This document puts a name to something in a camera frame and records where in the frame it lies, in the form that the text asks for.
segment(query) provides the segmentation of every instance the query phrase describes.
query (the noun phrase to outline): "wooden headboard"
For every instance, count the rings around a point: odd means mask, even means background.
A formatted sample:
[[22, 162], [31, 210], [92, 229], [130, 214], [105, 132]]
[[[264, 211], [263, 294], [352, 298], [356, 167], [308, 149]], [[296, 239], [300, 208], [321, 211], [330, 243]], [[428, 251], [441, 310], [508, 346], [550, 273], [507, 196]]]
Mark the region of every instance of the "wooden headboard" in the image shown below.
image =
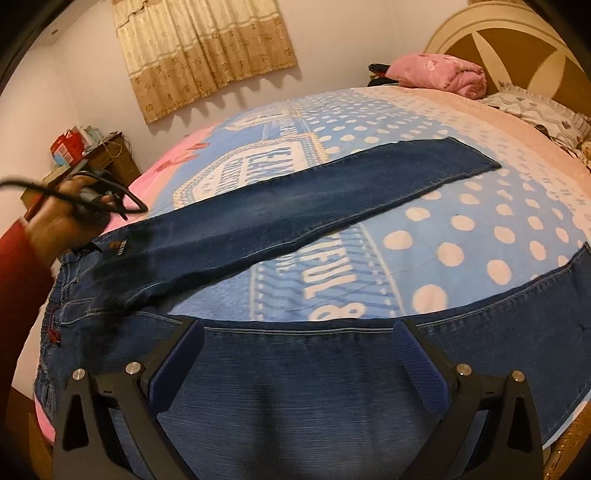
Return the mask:
[[499, 82], [513, 83], [591, 116], [591, 82], [556, 31], [525, 5], [471, 5], [439, 27], [425, 52], [481, 65], [489, 95]]

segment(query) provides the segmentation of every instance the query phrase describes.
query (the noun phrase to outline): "white wall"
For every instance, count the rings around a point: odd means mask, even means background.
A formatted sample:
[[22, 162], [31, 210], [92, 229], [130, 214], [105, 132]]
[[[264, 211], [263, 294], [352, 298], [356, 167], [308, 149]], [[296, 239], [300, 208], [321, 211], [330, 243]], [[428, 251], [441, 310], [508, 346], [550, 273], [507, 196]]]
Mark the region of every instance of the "white wall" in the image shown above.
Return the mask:
[[367, 65], [388, 63], [396, 54], [391, 3], [280, 0], [300, 64], [298, 69], [232, 84], [149, 126], [144, 123], [127, 78], [108, 0], [82, 15], [55, 48], [83, 126], [92, 124], [103, 133], [116, 129], [124, 132], [140, 170], [146, 170], [183, 135], [240, 110], [367, 85]]
[[[76, 123], [72, 103], [49, 47], [30, 50], [0, 95], [0, 178], [43, 178], [50, 147]], [[25, 212], [21, 190], [0, 190], [0, 232]]]
[[421, 53], [442, 23], [468, 6], [467, 0], [392, 0], [391, 5], [399, 56]]

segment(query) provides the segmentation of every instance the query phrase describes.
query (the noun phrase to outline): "hand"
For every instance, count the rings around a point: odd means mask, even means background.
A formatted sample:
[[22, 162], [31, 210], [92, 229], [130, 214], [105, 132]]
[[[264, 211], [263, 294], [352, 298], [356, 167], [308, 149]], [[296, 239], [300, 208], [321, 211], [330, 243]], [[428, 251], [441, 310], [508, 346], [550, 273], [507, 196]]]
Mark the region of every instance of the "hand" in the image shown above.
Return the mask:
[[[59, 191], [76, 196], [82, 188], [91, 186], [94, 182], [96, 180], [89, 177], [74, 177], [64, 182]], [[113, 197], [105, 196], [101, 201], [109, 203], [113, 201]], [[104, 220], [85, 223], [72, 216], [73, 210], [71, 203], [50, 197], [25, 227], [33, 249], [48, 267], [64, 250], [82, 247], [99, 236], [111, 219], [110, 215], [105, 215]]]

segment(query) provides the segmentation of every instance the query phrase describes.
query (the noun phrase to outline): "ceiling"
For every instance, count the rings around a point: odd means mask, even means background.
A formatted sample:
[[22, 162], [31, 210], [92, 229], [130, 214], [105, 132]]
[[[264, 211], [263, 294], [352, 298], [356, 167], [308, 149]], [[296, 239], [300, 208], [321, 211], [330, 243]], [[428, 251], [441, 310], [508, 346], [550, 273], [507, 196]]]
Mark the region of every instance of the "ceiling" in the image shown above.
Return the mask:
[[51, 24], [43, 30], [31, 48], [53, 45], [64, 32], [95, 3], [100, 0], [74, 0]]

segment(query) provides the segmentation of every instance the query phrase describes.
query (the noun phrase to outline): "jeans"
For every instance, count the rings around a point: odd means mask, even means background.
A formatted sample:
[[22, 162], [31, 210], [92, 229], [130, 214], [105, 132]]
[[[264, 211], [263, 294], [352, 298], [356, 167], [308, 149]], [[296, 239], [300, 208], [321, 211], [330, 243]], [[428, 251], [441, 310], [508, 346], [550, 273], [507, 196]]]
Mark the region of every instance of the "jeans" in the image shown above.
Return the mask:
[[[591, 386], [590, 308], [585, 244], [522, 287], [413, 319], [455, 363], [481, 374], [524, 372], [546, 440]], [[397, 359], [395, 321], [203, 320], [206, 346], [160, 423], [202, 480], [396, 478], [439, 419]], [[131, 465], [149, 478], [113, 415]]]
[[[496, 162], [453, 139], [388, 144], [105, 235], [96, 242], [102, 252], [64, 259], [44, 318], [36, 395], [52, 419], [74, 369], [97, 374], [143, 360], [178, 322], [154, 308], [160, 298], [494, 168]], [[583, 250], [577, 261], [589, 263], [588, 256]], [[534, 398], [542, 399], [543, 434], [588, 391], [580, 326], [589, 276], [581, 273], [573, 289], [573, 271], [571, 265], [554, 272], [561, 281], [538, 279], [498, 306], [488, 299], [416, 317], [452, 360], [472, 362], [482, 373], [528, 374]], [[552, 288], [549, 315], [537, 310], [542, 300], [530, 297]], [[437, 421], [423, 412], [395, 359], [391, 322], [204, 320], [206, 347], [160, 421], [202, 479], [273, 476], [257, 470], [263, 459], [277, 474], [293, 471], [292, 478], [389, 478]], [[50, 343], [49, 329], [60, 332], [61, 344]], [[565, 373], [556, 360], [567, 355]]]

